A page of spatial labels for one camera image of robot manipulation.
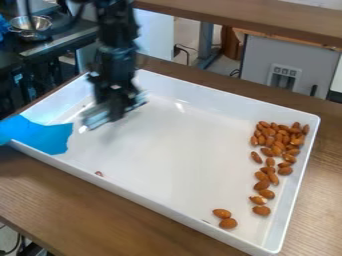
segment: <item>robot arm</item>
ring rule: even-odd
[[[70,23],[48,32],[51,35],[72,28],[82,16],[85,4],[91,3],[96,9],[99,26],[100,47],[97,50],[99,65],[98,75],[89,75],[94,85],[97,105],[85,111],[84,124],[90,129],[108,121],[121,119],[130,111],[145,103],[132,80],[136,70],[136,50],[134,39],[138,37],[132,3],[127,0],[72,0],[81,6]],[[32,24],[29,0],[26,9]]]

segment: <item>almond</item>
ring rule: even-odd
[[[291,128],[300,128],[300,123],[294,122]]]
[[[290,149],[294,149],[294,148],[298,148],[298,146],[295,146],[295,145],[286,145],[286,150],[290,150]]]
[[[272,128],[267,128],[267,132],[270,136],[274,136],[276,134],[276,131],[273,130]]]
[[[291,167],[283,167],[278,170],[279,175],[289,175],[291,174],[293,169]]]
[[[286,146],[287,144],[289,144],[289,142],[290,142],[290,136],[288,136],[288,135],[285,135],[285,136],[283,136],[283,144]]]
[[[254,136],[257,137],[257,138],[258,138],[259,136],[261,136],[261,131],[255,130]]]
[[[272,157],[267,157],[267,158],[266,158],[266,165],[267,165],[268,167],[273,167],[273,166],[275,166],[275,161],[274,161],[274,159],[273,159]]]
[[[263,190],[270,186],[270,182],[268,180],[261,180],[257,184],[254,185],[255,190]]]
[[[305,135],[304,135],[304,134],[298,136],[297,138],[300,139],[300,140],[302,140],[302,141],[303,141],[303,144],[304,144],[304,141],[305,141]]]
[[[292,139],[290,143],[291,143],[291,145],[299,146],[299,145],[304,144],[304,140],[301,137],[301,138],[298,138],[298,139]]]
[[[294,140],[294,139],[297,139],[297,135],[292,133],[291,136],[290,136],[290,140]]]
[[[290,128],[289,132],[290,133],[301,133],[302,131],[299,128]]]
[[[268,216],[271,213],[271,209],[267,206],[258,205],[253,207],[253,212],[261,216]]]
[[[275,172],[275,169],[273,167],[261,167],[260,171],[262,171],[265,174],[268,174],[269,172]]]
[[[213,214],[221,219],[227,219],[230,218],[230,216],[232,216],[230,211],[227,211],[225,209],[215,209],[213,210]]]
[[[263,127],[261,124],[256,125],[257,130],[262,131],[265,127]]]
[[[307,135],[310,131],[310,126],[308,124],[304,125],[303,127],[303,133]]]
[[[284,160],[285,160],[286,162],[290,162],[290,163],[295,163],[295,162],[297,162],[297,159],[296,159],[294,156],[289,155],[289,154],[284,154],[284,155],[283,155],[283,158],[284,158]]]
[[[261,159],[261,157],[259,156],[259,154],[258,154],[257,152],[252,151],[252,152],[251,152],[251,157],[252,157],[252,159],[253,159],[255,162],[257,162],[258,164],[262,164],[262,159]]]
[[[273,145],[273,146],[272,146],[272,152],[273,152],[273,155],[275,155],[275,156],[280,156],[282,150],[281,150],[279,147]]]
[[[298,148],[293,148],[288,151],[286,151],[286,154],[296,156],[300,153],[300,150]]]
[[[254,173],[254,176],[255,176],[258,180],[260,180],[260,181],[262,181],[262,180],[268,180],[268,176],[267,176],[265,173],[261,172],[261,171],[255,172],[255,173]]]
[[[258,205],[263,205],[267,203],[267,199],[265,197],[262,196],[250,196],[249,199]]]
[[[101,176],[101,177],[103,177],[103,173],[102,173],[102,172],[100,172],[100,171],[97,171],[97,172],[95,172],[95,174],[96,174],[97,176]]]
[[[270,148],[261,148],[260,150],[265,156],[273,156],[273,151]]]
[[[270,146],[272,146],[273,142],[274,142],[274,138],[268,137],[265,144],[267,147],[270,147]]]
[[[238,225],[238,223],[235,219],[230,218],[230,219],[222,220],[219,225],[221,228],[231,229],[231,228],[235,228]]]
[[[264,135],[260,135],[258,137],[258,143],[259,143],[259,145],[265,145],[266,139],[265,139]]]
[[[285,151],[285,145],[281,142],[281,141],[275,141],[273,143],[275,146],[277,146],[278,148],[280,148],[282,151]]]
[[[277,186],[279,184],[278,176],[274,172],[269,172],[268,178],[270,179],[270,181],[273,185]]]
[[[255,147],[255,146],[258,145],[258,144],[259,144],[258,138],[255,137],[255,136],[252,136],[252,137],[251,137],[251,145]]]
[[[285,130],[279,130],[278,133],[282,134],[283,136],[288,135],[289,133]]]
[[[277,125],[276,123],[271,123],[271,128],[272,128],[273,130],[275,130],[276,132],[280,130],[279,127],[278,127],[278,125]]]
[[[279,168],[288,167],[290,165],[292,165],[292,163],[290,163],[290,162],[282,162],[282,163],[278,164]]]
[[[270,134],[268,133],[268,130],[266,128],[262,129],[261,131],[262,135],[265,136],[265,138],[267,138],[268,136],[270,136]]]
[[[268,189],[259,190],[258,193],[267,199],[273,199],[275,197],[274,192]]]
[[[281,133],[277,133],[275,136],[276,141],[282,142],[283,141],[283,135]]]
[[[280,124],[280,125],[278,125],[278,127],[280,130],[285,130],[285,131],[290,130],[290,127],[288,127],[287,125]]]
[[[267,123],[267,122],[265,122],[265,121],[260,121],[259,124],[261,124],[261,125],[262,125],[263,127],[265,127],[265,128],[268,128],[268,127],[271,126],[269,123]]]

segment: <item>metal bowl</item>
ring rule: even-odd
[[[33,23],[36,26],[36,30],[38,31],[45,31],[52,26],[51,21],[47,17],[33,16],[32,18],[33,18]],[[15,17],[11,19],[10,24],[15,29],[30,30],[30,31],[33,30],[28,16]]]

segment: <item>floor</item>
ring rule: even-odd
[[[3,224],[0,223],[0,250],[4,250],[8,252],[11,250],[17,239],[17,232],[13,231],[9,227],[3,226]],[[15,256],[15,252],[8,254],[8,256]]]
[[[175,44],[179,44],[180,47],[189,52],[190,63],[194,63],[198,56],[199,27],[200,23],[198,21],[175,18]],[[215,25],[213,47],[220,46],[220,31],[221,26]],[[74,64],[73,58],[61,57],[60,60],[68,64]],[[186,55],[180,53],[175,57],[174,61],[180,64],[186,64]],[[232,70],[239,68],[239,65],[238,61],[231,60],[225,56],[220,56],[207,68],[207,70],[228,76]],[[17,233],[15,231],[6,226],[1,228],[0,250],[11,250],[16,243],[16,238]],[[9,256],[15,256],[15,252],[9,254]]]

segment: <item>tray rim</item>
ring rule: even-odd
[[[73,176],[76,176],[76,177],[78,177],[78,178],[81,178],[81,179],[83,179],[83,180],[85,180],[85,181],[87,181],[87,182],[90,182],[90,183],[92,183],[92,184],[94,184],[94,183],[92,182],[92,180],[90,179],[90,177],[91,177],[91,178],[96,177],[96,180],[97,180],[97,181],[100,181],[100,183],[102,183],[102,185],[104,185],[104,186],[102,186],[102,185],[99,185],[99,184],[95,183],[96,186],[99,186],[99,187],[101,187],[101,188],[103,188],[103,189],[106,189],[106,190],[108,190],[108,191],[110,191],[110,192],[112,192],[112,193],[114,193],[114,194],[117,194],[117,195],[119,195],[119,196],[122,196],[122,197],[124,197],[124,198],[126,198],[126,199],[128,199],[128,200],[130,200],[130,201],[133,201],[134,203],[137,203],[137,204],[139,204],[139,205],[141,205],[141,206],[143,206],[143,207],[145,207],[145,208],[147,208],[147,209],[153,210],[153,211],[155,211],[155,212],[157,212],[157,213],[159,213],[159,214],[162,214],[162,215],[164,215],[164,216],[167,216],[168,218],[171,218],[171,219],[173,219],[173,220],[175,220],[175,221],[177,221],[177,222],[180,222],[181,224],[183,224],[183,225],[185,225],[185,226],[188,226],[188,227],[190,227],[190,228],[192,228],[192,229],[195,229],[196,231],[201,232],[201,233],[203,233],[203,234],[205,234],[205,235],[208,235],[208,234],[207,234],[206,232],[200,231],[197,227],[193,227],[192,225],[188,225],[189,223],[186,223],[186,221],[181,220],[182,218],[175,218],[175,217],[172,217],[172,216],[170,216],[171,214],[165,214],[165,212],[164,212],[164,213],[161,213],[161,211],[158,211],[158,210],[154,209],[154,208],[157,208],[157,207],[152,207],[152,208],[153,208],[153,209],[152,209],[151,207],[145,206],[145,204],[142,204],[142,203],[138,202],[137,199],[134,199],[134,198],[131,198],[131,197],[138,197],[139,199],[143,199],[143,201],[148,201],[148,203],[155,204],[155,205],[157,205],[158,207],[163,208],[163,210],[171,211],[172,214],[175,214],[175,215],[178,215],[178,216],[182,216],[183,218],[185,217],[185,218],[191,220],[191,221],[194,222],[194,223],[205,224],[205,226],[209,227],[209,229],[214,228],[215,230],[217,230],[217,231],[219,232],[219,234],[220,234],[220,233],[223,233],[225,236],[232,237],[232,238],[238,240],[239,242],[241,242],[241,243],[243,243],[243,244],[248,244],[248,245],[251,246],[252,248],[257,248],[257,249],[259,249],[261,252],[268,253],[268,254],[277,254],[277,253],[279,253],[279,252],[281,251],[281,249],[282,249],[282,247],[283,247],[283,244],[284,244],[284,241],[285,241],[285,236],[286,236],[286,234],[287,234],[288,226],[289,226],[290,220],[291,220],[291,218],[292,218],[294,206],[295,206],[295,204],[296,204],[296,201],[297,201],[297,198],[298,198],[298,194],[299,194],[299,190],[300,190],[300,188],[301,188],[301,184],[302,184],[302,181],[303,181],[303,178],[304,178],[304,174],[305,174],[305,172],[306,172],[307,164],[308,164],[308,162],[309,162],[308,160],[309,160],[310,155],[311,155],[311,152],[312,152],[313,144],[314,144],[315,139],[316,139],[316,135],[317,135],[317,131],[318,131],[318,128],[319,128],[319,125],[320,125],[320,122],[321,122],[321,118],[320,118],[318,115],[315,115],[315,114],[312,114],[312,113],[308,113],[308,112],[304,112],[304,111],[300,111],[300,110],[296,110],[296,109],[284,107],[284,106],[281,106],[281,105],[272,104],[272,103],[269,103],[269,102],[264,102],[264,101],[257,100],[257,99],[254,99],[254,98],[250,98],[250,97],[246,97],[246,96],[241,96],[241,95],[234,94],[234,93],[231,93],[231,92],[227,92],[227,91],[224,91],[224,90],[219,90],[219,89],[215,89],[215,88],[208,87],[208,86],[205,86],[205,85],[196,84],[196,83],[188,82],[188,81],[185,81],[185,80],[180,80],[180,79],[177,79],[177,78],[174,78],[174,77],[169,77],[169,76],[166,76],[166,75],[158,74],[158,73],[151,72],[151,71],[147,71],[147,70],[143,70],[143,71],[144,71],[144,72],[148,72],[148,73],[157,74],[157,75],[159,75],[159,76],[166,77],[166,78],[169,78],[169,79],[178,80],[178,81],[182,81],[182,82],[187,82],[187,83],[190,83],[190,84],[192,84],[192,85],[197,85],[197,86],[199,86],[199,87],[204,87],[205,89],[218,91],[218,92],[220,92],[220,93],[228,93],[228,94],[230,94],[230,95],[233,95],[234,97],[242,97],[242,98],[244,98],[244,99],[248,99],[248,100],[252,100],[252,101],[257,101],[257,102],[259,102],[259,103],[263,103],[263,104],[267,104],[267,105],[271,105],[271,106],[277,106],[277,107],[280,107],[280,108],[283,108],[283,109],[287,109],[287,110],[291,110],[291,111],[300,112],[300,113],[303,113],[303,114],[306,114],[306,115],[310,115],[310,116],[312,116],[313,118],[315,118],[315,119],[317,120],[317,124],[316,124],[315,129],[312,129],[312,131],[314,131],[314,133],[313,133],[313,135],[312,135],[312,138],[313,138],[313,139],[311,140],[310,145],[309,145],[309,147],[308,147],[308,154],[307,154],[307,156],[306,156],[306,158],[305,158],[304,165],[303,165],[303,171],[302,171],[302,174],[301,174],[300,177],[299,177],[298,184],[297,184],[297,186],[296,186],[295,195],[294,195],[294,197],[293,197],[294,200],[293,200],[293,202],[292,202],[292,204],[291,204],[289,214],[288,214],[288,216],[287,216],[287,218],[286,218],[286,224],[285,224],[285,226],[284,226],[284,231],[283,231],[283,234],[282,234],[282,237],[281,237],[281,242],[279,243],[278,247],[277,247],[275,250],[269,250],[269,249],[266,249],[266,248],[263,247],[263,246],[254,244],[254,243],[252,243],[252,242],[249,242],[248,240],[244,240],[243,238],[241,238],[241,237],[239,237],[239,236],[237,236],[237,235],[235,235],[235,234],[233,234],[233,233],[224,231],[224,230],[222,230],[222,229],[220,229],[220,228],[218,228],[218,227],[216,227],[216,226],[214,226],[214,225],[205,223],[205,222],[203,222],[203,221],[201,221],[201,220],[199,220],[199,219],[196,219],[196,218],[194,218],[194,217],[191,217],[190,215],[186,215],[186,214],[184,214],[184,213],[182,213],[182,212],[179,212],[179,211],[177,211],[177,210],[174,210],[173,208],[171,208],[171,207],[169,207],[169,206],[166,206],[166,205],[164,205],[164,204],[162,204],[162,203],[160,203],[160,202],[157,202],[157,201],[153,201],[153,200],[151,200],[151,199],[148,199],[148,198],[146,198],[146,197],[144,197],[144,196],[141,196],[141,195],[139,195],[139,194],[137,194],[137,193],[135,193],[135,192],[130,191],[130,190],[127,189],[127,188],[121,187],[120,185],[117,185],[117,184],[115,184],[115,183],[112,183],[112,182],[109,182],[109,181],[107,181],[107,180],[105,180],[105,179],[102,179],[102,178],[98,177],[97,175],[95,175],[95,174],[93,174],[93,173],[89,173],[88,171],[86,171],[86,170],[85,170],[84,168],[82,168],[82,167],[75,167],[75,166],[72,166],[72,165],[68,164],[67,162],[65,162],[65,161],[63,161],[63,160],[61,160],[61,159],[53,158],[53,157],[51,157],[51,156],[48,155],[48,154],[45,154],[45,153],[43,153],[43,152],[41,152],[41,151],[39,151],[39,150],[36,150],[36,149],[34,149],[34,148],[31,148],[31,147],[29,147],[29,146],[27,146],[27,145],[25,145],[25,144],[23,144],[23,143],[20,143],[20,142],[18,142],[18,141],[16,141],[16,140],[12,140],[12,141],[10,142],[10,146],[12,146],[13,148],[15,148],[15,149],[17,149],[17,150],[19,150],[19,151],[21,151],[21,152],[27,154],[27,155],[30,155],[30,156],[32,156],[32,157],[38,159],[39,161],[42,161],[42,162],[44,162],[44,163],[46,163],[46,164],[49,164],[49,165],[53,166],[54,168],[63,170],[63,171],[65,171],[65,172],[67,172],[67,173],[69,173],[69,174],[71,174],[71,175],[73,175]],[[87,73],[78,76],[76,79],[73,79],[72,81],[70,81],[70,83],[66,84],[65,86],[63,86],[63,87],[59,88],[58,90],[54,91],[53,93],[49,94],[47,97],[41,99],[41,100],[38,101],[37,103],[35,103],[35,104],[29,106],[27,109],[25,109],[24,111],[22,111],[21,114],[25,114],[26,111],[28,111],[30,108],[34,107],[36,104],[39,104],[39,103],[42,102],[42,101],[48,100],[50,97],[54,96],[56,93],[60,92],[60,91],[63,90],[63,89],[66,89],[66,88],[68,87],[68,85],[70,85],[71,83],[76,82],[77,80],[83,78],[83,77],[86,76],[86,75],[87,75]],[[34,156],[34,155],[36,155],[36,154],[40,154],[40,155],[42,155],[42,156],[45,156],[45,157],[48,157],[48,158],[52,158],[54,161],[58,162],[59,164],[64,164],[64,165],[69,166],[69,167],[71,167],[71,168],[76,168],[76,169],[80,170],[80,171],[82,172],[82,174],[84,174],[84,175],[77,175],[77,174],[75,174],[75,173],[73,173],[73,172],[71,172],[71,171],[65,170],[65,169],[63,169],[63,168],[58,168],[58,167],[56,167],[55,165],[52,165],[52,164],[48,163],[48,161],[44,161],[44,160],[40,159],[39,157]],[[110,186],[115,186],[117,189],[123,190],[124,192],[128,192],[128,193],[130,194],[131,197],[126,197],[126,196],[124,196],[124,195],[122,195],[122,194],[118,194],[117,192],[115,192],[115,191],[113,191],[113,190],[111,190],[111,189],[108,189],[107,186],[108,186],[108,187],[110,187]],[[216,240],[219,240],[219,241],[221,241],[221,242],[223,242],[223,243],[226,243],[226,242],[224,241],[225,239],[220,239],[219,237],[213,237],[213,236],[211,236],[211,235],[210,235],[210,237],[211,237],[211,238],[214,238],[214,239],[216,239]]]

